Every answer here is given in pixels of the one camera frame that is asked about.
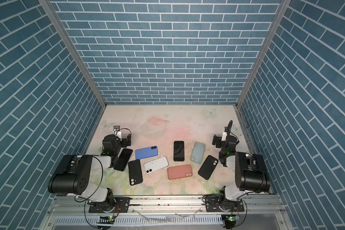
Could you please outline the light blue phone case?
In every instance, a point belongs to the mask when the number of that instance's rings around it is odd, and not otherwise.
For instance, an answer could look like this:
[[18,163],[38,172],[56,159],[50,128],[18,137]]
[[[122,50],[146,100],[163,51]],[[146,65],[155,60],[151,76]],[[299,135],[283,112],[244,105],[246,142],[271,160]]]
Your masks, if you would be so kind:
[[206,145],[201,142],[195,142],[190,160],[193,163],[201,164],[205,153]]

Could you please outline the black phone purple edge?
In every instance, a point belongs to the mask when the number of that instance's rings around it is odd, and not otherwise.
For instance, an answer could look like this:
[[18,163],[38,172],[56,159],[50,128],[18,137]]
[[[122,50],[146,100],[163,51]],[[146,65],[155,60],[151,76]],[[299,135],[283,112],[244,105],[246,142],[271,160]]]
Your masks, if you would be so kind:
[[184,141],[175,141],[173,144],[173,160],[175,162],[183,162],[185,160]]

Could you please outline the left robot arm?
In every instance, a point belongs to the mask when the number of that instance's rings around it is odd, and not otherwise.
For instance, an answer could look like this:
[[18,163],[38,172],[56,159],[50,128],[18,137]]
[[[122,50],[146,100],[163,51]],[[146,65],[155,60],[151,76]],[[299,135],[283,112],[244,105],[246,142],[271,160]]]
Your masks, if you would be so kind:
[[65,155],[48,183],[52,194],[74,194],[83,201],[102,205],[110,210],[116,205],[111,189],[90,181],[91,170],[114,168],[120,160],[121,148],[131,146],[132,134],[122,137],[121,131],[107,135],[102,141],[101,155]]

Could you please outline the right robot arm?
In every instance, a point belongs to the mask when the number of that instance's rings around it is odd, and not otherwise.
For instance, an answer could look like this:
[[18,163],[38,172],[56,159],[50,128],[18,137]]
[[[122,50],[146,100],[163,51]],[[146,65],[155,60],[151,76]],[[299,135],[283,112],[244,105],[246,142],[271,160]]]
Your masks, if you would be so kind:
[[239,202],[247,194],[270,190],[271,183],[263,156],[236,151],[239,140],[235,135],[225,138],[214,135],[212,144],[220,148],[220,163],[235,169],[234,183],[220,190],[220,204]]

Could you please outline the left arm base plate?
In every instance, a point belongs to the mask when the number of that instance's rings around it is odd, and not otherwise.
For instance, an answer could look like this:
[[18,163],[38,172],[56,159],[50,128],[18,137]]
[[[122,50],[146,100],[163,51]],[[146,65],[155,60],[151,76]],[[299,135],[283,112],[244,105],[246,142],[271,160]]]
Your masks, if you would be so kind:
[[130,204],[130,197],[114,197],[114,200],[109,202],[90,202],[90,213],[127,213]]

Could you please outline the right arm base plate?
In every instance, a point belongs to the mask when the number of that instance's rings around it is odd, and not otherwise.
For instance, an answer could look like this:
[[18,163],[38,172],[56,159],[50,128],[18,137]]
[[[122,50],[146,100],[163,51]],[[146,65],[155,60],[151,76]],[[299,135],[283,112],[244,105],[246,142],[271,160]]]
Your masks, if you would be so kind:
[[243,203],[230,201],[219,195],[203,195],[201,197],[206,212],[244,212]]

